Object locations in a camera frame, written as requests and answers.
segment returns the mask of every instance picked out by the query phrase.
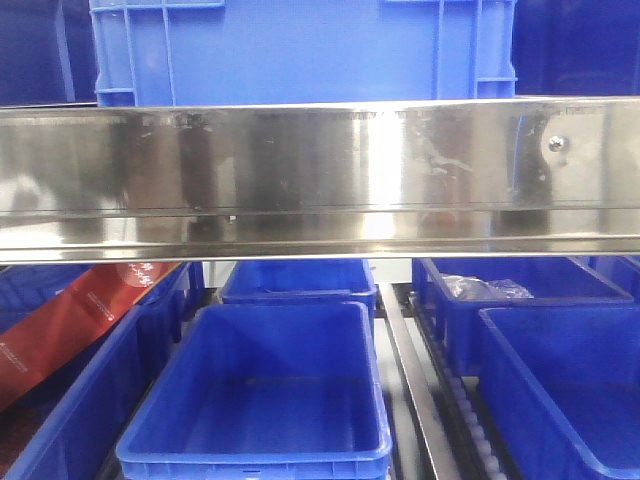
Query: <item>storage rack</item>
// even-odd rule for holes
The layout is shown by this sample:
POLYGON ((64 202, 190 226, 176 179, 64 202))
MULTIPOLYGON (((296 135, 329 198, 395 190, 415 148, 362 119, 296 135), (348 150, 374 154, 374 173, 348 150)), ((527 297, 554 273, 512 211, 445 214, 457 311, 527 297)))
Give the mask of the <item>storage rack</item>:
MULTIPOLYGON (((638 253, 639 114, 635 98, 2 110, 0 263, 638 253)), ((409 287, 379 289, 392 478, 517 478, 409 287)))

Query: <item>bolt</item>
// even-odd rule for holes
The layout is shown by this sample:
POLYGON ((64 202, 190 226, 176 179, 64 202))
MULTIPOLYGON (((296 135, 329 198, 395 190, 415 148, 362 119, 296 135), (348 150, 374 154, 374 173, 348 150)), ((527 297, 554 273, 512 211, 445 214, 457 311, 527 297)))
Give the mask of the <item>bolt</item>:
POLYGON ((567 141, 564 137, 554 135, 549 139, 549 150, 551 150, 552 152, 559 152, 566 146, 566 144, 567 141))

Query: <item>metal rail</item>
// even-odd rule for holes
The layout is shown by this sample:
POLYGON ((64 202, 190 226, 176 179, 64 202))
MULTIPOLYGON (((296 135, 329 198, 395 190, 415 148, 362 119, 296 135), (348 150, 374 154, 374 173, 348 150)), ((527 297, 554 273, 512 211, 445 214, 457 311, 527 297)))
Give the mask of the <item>metal rail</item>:
POLYGON ((640 99, 0 110, 0 263, 640 252, 640 99))
POLYGON ((413 405, 419 433, 417 440, 433 469, 433 478, 461 480, 463 477, 453 457, 451 445, 440 421, 393 286, 381 284, 379 289, 387 314, 389 336, 413 405))

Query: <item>crate handle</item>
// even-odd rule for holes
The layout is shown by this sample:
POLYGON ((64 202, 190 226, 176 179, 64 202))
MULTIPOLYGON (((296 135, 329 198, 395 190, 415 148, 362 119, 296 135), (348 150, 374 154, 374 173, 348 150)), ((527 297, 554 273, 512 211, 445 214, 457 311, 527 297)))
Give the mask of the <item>crate handle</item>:
POLYGON ((275 469, 258 465, 244 468, 217 466, 207 474, 206 480, 295 480, 295 471, 286 467, 275 469))
POLYGON ((286 290, 286 291, 273 291, 264 290, 261 294, 267 297, 297 297, 297 296, 309 296, 309 297, 330 297, 337 295, 351 295, 353 292, 347 288, 337 288, 333 290, 286 290))

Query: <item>stainless steel rail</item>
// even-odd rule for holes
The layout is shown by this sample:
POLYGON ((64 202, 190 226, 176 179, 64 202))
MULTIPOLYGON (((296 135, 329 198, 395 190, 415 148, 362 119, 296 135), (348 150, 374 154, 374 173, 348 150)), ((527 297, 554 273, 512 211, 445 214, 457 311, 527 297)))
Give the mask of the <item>stainless steel rail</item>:
POLYGON ((640 252, 640 100, 0 110, 0 263, 640 252))

